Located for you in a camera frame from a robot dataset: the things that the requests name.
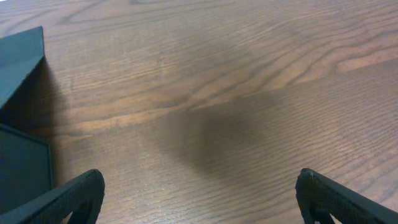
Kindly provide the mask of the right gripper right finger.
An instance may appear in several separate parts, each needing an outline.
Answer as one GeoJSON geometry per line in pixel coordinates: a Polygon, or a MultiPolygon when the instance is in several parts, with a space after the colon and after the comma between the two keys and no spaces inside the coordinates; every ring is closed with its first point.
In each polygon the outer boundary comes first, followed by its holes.
{"type": "Polygon", "coordinates": [[[305,223],[397,223],[397,212],[312,169],[300,171],[295,189],[305,223]]]}

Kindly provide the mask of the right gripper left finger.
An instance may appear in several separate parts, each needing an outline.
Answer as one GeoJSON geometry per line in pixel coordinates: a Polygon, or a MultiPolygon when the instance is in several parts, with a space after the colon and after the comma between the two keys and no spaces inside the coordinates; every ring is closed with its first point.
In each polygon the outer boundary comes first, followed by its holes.
{"type": "Polygon", "coordinates": [[[88,170],[65,185],[1,215],[1,223],[95,223],[104,199],[105,182],[97,169],[88,170]]]}

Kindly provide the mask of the dark green gift box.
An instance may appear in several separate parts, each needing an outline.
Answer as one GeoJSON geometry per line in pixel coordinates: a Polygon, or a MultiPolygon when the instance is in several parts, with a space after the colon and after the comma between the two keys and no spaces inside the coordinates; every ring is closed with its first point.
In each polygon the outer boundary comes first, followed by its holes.
{"type": "MultiPolygon", "coordinates": [[[[41,26],[1,38],[1,118],[6,105],[26,90],[44,61],[41,26]]],[[[1,213],[53,188],[49,144],[1,121],[1,213]]]]}

